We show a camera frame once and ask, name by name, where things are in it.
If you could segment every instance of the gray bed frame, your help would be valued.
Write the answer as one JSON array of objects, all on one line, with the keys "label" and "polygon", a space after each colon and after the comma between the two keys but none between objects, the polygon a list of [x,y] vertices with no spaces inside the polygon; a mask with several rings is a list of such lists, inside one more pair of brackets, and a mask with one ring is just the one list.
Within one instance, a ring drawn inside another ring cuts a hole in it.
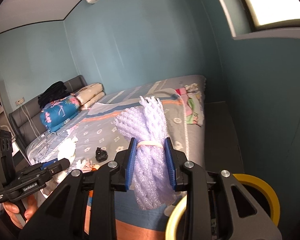
[{"label": "gray bed frame", "polygon": [[[77,92],[87,85],[82,75],[76,76],[64,84],[68,92]],[[47,130],[40,120],[41,109],[38,104],[38,96],[9,114],[10,124],[16,134],[16,143],[24,156],[26,156],[28,145]]]}]

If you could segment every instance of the folded towel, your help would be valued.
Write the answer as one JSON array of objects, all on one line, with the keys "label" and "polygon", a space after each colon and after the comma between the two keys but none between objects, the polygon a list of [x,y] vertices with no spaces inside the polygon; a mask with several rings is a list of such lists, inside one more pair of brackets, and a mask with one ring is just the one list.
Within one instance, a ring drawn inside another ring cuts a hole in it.
[{"label": "folded towel", "polygon": [[101,92],[97,94],[95,97],[91,98],[87,103],[82,105],[80,107],[80,110],[87,110],[89,107],[91,107],[95,102],[99,101],[101,98],[103,98],[106,94],[104,92]]},{"label": "folded towel", "polygon": [[103,90],[102,84],[100,84],[100,83],[91,84],[84,88],[81,88],[76,93],[76,97],[79,100],[80,105],[83,106],[85,103],[87,103],[93,97],[95,97],[97,94],[102,92],[102,90]]}]

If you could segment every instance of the floor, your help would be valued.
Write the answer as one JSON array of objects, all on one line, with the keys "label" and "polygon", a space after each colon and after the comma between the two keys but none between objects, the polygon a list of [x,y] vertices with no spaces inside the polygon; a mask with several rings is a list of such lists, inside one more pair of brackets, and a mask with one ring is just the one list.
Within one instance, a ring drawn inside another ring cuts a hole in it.
[{"label": "floor", "polygon": [[21,171],[23,168],[29,166],[26,159],[22,156],[21,152],[17,152],[13,157],[13,162],[16,168],[16,171]]},{"label": "floor", "polygon": [[206,170],[244,173],[237,134],[226,102],[205,104],[204,110]]}]

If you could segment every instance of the white cable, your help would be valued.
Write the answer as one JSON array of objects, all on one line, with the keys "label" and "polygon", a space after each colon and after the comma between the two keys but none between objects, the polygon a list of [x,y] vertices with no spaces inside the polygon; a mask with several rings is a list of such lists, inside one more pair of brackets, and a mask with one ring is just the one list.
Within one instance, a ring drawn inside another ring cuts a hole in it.
[{"label": "white cable", "polygon": [[[32,152],[34,152],[40,145],[42,145],[44,142],[46,142],[46,140],[47,140],[52,134],[57,135],[56,132],[52,132],[52,133],[50,133],[50,134],[49,134],[42,142],[37,142],[36,144],[33,143],[32,146],[30,147],[29,156],[30,156],[30,155],[32,154]],[[47,141],[47,142],[42,146],[42,148],[37,152],[36,155],[39,155],[39,153],[44,149],[44,147],[45,147],[46,145],[48,145],[48,144],[54,139],[54,137],[53,137],[51,140]],[[44,153],[43,157],[46,155],[47,150],[48,150],[48,146],[46,147],[46,152]]]},{"label": "white cable", "polygon": [[[28,119],[28,121],[29,121],[29,124],[30,124],[30,126],[31,126],[31,128],[32,128],[32,131],[33,131],[33,133],[34,133],[34,135],[35,135],[35,136],[37,137],[37,139],[38,139],[38,137],[39,137],[40,135],[37,135],[37,134],[35,133],[34,128],[33,128],[32,124],[31,124],[30,118],[28,117],[28,115],[26,114],[26,112],[23,110],[22,105],[20,105],[20,107],[21,107],[21,110],[22,110],[22,112],[24,113],[24,115],[27,117],[27,119]],[[28,157],[25,156],[24,153],[23,153],[22,151],[20,151],[20,152],[21,152],[22,156],[26,159],[26,161],[31,165],[30,161],[28,160]]]},{"label": "white cable", "polygon": [[30,123],[30,126],[31,126],[31,128],[32,128],[32,130],[33,130],[34,135],[38,138],[40,135],[37,135],[37,134],[35,133],[34,128],[33,128],[32,124],[31,124],[30,118],[28,117],[28,115],[26,114],[26,112],[23,110],[22,105],[21,105],[20,107],[21,107],[21,110],[22,110],[22,112],[24,113],[24,115],[27,117],[27,119],[28,119],[28,121],[29,121],[29,123]]},{"label": "white cable", "polygon": [[[29,110],[28,110],[28,107],[25,105],[25,108],[26,108],[26,111],[27,111],[27,113],[28,113],[28,116],[30,116],[30,113],[29,113]],[[33,125],[34,125],[34,128],[35,128],[35,130],[38,132],[38,134],[40,134],[39,133],[39,131],[38,131],[38,129],[37,129],[37,127],[36,127],[36,125],[34,124],[34,122],[32,121],[32,123],[33,123]]]}]

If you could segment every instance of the window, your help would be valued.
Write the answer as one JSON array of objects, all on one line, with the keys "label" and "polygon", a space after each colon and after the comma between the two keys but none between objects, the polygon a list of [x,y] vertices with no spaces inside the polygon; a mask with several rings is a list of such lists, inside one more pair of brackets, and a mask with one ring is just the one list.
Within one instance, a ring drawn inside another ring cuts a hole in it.
[{"label": "window", "polygon": [[242,0],[254,30],[300,26],[300,0]]}]

